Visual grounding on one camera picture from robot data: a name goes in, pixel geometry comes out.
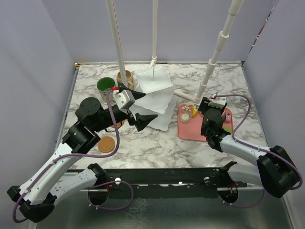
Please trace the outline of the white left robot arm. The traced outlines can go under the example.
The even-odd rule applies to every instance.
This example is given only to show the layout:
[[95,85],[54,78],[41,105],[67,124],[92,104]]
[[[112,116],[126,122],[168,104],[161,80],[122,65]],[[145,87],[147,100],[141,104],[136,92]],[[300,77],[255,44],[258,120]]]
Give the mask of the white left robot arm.
[[40,222],[69,195],[84,188],[101,188],[106,178],[105,172],[98,165],[88,166],[70,181],[60,182],[59,179],[81,158],[98,157],[88,153],[100,141],[98,132],[114,127],[115,148],[111,153],[101,156],[107,158],[116,154],[120,146],[118,123],[127,120],[130,126],[142,131],[157,118],[156,114],[132,114],[129,110],[136,100],[145,96],[146,93],[129,89],[120,83],[107,92],[107,109],[103,109],[95,97],[84,99],[75,112],[77,122],[69,128],[48,161],[27,182],[8,189],[7,194],[15,202],[13,221]]

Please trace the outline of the yellow cake slice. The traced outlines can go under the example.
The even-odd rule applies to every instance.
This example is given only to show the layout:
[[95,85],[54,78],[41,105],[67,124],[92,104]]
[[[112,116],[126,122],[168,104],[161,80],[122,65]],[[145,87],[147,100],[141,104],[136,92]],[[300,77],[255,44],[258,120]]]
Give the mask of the yellow cake slice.
[[191,107],[191,111],[192,111],[192,117],[195,117],[198,113],[198,110],[194,106]]

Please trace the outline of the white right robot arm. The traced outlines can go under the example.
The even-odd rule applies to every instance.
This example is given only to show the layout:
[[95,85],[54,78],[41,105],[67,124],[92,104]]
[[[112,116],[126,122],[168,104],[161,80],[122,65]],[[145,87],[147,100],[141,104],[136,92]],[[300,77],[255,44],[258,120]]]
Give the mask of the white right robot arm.
[[205,136],[210,148],[237,156],[256,167],[249,175],[242,172],[238,181],[248,177],[250,183],[263,187],[276,198],[299,189],[303,184],[302,175],[284,148],[255,146],[223,128],[222,115],[227,106],[227,97],[213,94],[200,102],[198,110],[203,115],[201,135]]

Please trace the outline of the three tier white stand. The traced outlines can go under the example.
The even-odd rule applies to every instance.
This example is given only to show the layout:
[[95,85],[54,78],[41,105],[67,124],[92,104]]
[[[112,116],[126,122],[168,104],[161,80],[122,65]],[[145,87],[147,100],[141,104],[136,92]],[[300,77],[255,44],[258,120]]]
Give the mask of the three tier white stand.
[[167,131],[171,122],[176,99],[173,97],[175,86],[163,66],[155,66],[145,70],[135,71],[138,81],[135,90],[146,94],[131,106],[133,115],[157,115],[148,126],[157,130]]

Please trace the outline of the white round cake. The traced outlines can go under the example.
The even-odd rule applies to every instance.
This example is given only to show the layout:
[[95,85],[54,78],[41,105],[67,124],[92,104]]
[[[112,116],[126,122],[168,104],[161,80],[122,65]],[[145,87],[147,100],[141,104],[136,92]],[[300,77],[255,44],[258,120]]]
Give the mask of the white round cake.
[[186,113],[182,113],[182,115],[180,116],[180,121],[185,124],[190,122],[190,119],[190,116]]

